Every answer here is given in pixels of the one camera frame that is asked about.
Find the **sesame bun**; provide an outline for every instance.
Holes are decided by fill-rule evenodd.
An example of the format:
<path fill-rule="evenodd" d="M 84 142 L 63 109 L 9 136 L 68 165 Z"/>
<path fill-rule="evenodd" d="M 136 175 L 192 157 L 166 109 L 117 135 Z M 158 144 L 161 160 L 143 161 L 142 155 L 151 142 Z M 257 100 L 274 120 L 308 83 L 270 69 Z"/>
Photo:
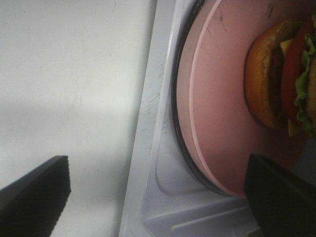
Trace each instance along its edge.
<path fill-rule="evenodd" d="M 280 80 L 271 78 L 277 67 L 271 61 L 283 63 L 280 43 L 293 37 L 301 25 L 294 19 L 283 20 L 264 31 L 253 43 L 245 68 L 245 95 L 250 112 L 266 126 L 286 128 L 287 118 L 280 105 Z"/>

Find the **hamburger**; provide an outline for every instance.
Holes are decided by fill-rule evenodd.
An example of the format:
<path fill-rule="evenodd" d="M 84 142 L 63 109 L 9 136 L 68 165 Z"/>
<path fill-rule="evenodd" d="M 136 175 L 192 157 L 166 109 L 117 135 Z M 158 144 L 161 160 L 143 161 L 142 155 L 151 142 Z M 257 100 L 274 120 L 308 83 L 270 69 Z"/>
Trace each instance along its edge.
<path fill-rule="evenodd" d="M 252 44 L 245 66 L 250 112 L 266 126 L 316 138 L 316 15 L 288 18 Z"/>

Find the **pink plate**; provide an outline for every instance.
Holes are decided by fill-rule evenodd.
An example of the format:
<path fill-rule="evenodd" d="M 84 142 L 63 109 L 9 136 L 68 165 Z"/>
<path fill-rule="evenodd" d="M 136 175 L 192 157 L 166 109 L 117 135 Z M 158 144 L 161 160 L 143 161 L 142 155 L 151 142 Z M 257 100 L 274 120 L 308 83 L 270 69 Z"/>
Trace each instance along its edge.
<path fill-rule="evenodd" d="M 249 47 L 266 28 L 311 14 L 313 0 L 209 0 L 187 37 L 178 72 L 177 108 L 188 151 L 201 172 L 233 196 L 244 196 L 249 155 L 267 155 L 290 169 L 306 137 L 264 127 L 243 90 Z"/>

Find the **scratch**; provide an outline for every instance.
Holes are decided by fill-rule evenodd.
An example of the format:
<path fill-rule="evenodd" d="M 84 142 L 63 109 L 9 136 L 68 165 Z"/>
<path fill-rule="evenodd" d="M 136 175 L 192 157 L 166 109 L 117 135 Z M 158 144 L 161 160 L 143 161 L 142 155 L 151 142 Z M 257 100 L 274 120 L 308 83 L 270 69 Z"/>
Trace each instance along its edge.
<path fill-rule="evenodd" d="M 222 23 L 222 26 L 223 26 L 224 30 L 227 32 L 227 29 L 226 29 L 225 24 L 224 24 L 224 16 L 221 15 L 219 19 L 220 19 L 220 21 Z"/>
<path fill-rule="evenodd" d="M 268 17 L 268 19 L 270 18 L 271 14 L 272 14 L 273 7 L 274 7 L 274 6 L 273 6 L 272 3 L 270 3 L 270 4 L 268 5 L 268 8 L 267 8 L 266 13 L 265 13 L 265 15 Z"/>
<path fill-rule="evenodd" d="M 271 7 L 271 10 L 270 10 L 270 12 L 269 12 L 268 18 L 270 18 L 271 14 L 272 14 L 273 7 L 274 7 L 274 6 Z"/>
<path fill-rule="evenodd" d="M 112 11 L 111 11 L 111 12 L 114 11 L 114 9 L 116 8 L 116 6 L 117 6 L 117 1 L 114 1 L 114 7 L 112 8 Z"/>
<path fill-rule="evenodd" d="M 218 51 L 219 51 L 219 56 L 221 57 L 221 59 L 223 59 L 221 50 L 220 50 L 218 44 L 216 43 L 216 41 L 214 40 L 212 33 L 209 31 L 209 28 L 207 28 L 207 32 L 209 33 L 209 36 L 210 36 L 210 37 L 212 38 L 212 40 L 214 41 L 214 45 L 216 46 L 216 48 L 217 48 Z"/>
<path fill-rule="evenodd" d="M 193 112 L 195 112 L 197 109 L 199 109 L 201 106 L 197 106 L 193 109 Z"/>
<path fill-rule="evenodd" d="M 158 95 L 156 95 L 153 99 L 151 99 L 150 101 L 148 101 L 148 103 L 151 103 L 151 102 L 153 102 L 155 99 L 157 99 L 159 97 L 159 94 Z"/>
<path fill-rule="evenodd" d="M 157 68 L 157 69 L 162 69 L 162 67 L 163 67 L 163 64 L 162 64 L 162 63 L 158 63 L 158 64 L 156 65 L 156 68 Z"/>
<path fill-rule="evenodd" d="M 75 105 L 76 105 L 76 102 L 77 102 L 77 96 L 75 96 L 74 100 L 73 100 L 73 111 L 75 111 Z"/>

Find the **lettuce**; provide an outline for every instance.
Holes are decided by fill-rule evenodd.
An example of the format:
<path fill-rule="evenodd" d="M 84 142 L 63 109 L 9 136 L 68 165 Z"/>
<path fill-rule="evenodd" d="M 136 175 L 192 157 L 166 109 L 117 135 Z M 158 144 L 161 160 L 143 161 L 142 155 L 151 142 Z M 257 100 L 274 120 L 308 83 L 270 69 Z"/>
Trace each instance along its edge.
<path fill-rule="evenodd" d="M 313 15 L 314 26 L 316 27 L 316 15 Z M 313 58 L 316 54 L 316 36 L 310 34 L 305 35 L 306 44 L 309 46 L 309 50 L 303 51 L 302 65 L 305 67 L 304 72 L 296 79 L 296 93 L 297 97 L 294 104 L 299 107 L 297 113 L 297 120 L 302 125 L 304 131 L 310 138 L 316 139 L 316 133 L 313 131 L 313 121 L 309 118 L 306 111 L 306 97 L 309 83 L 310 66 Z"/>

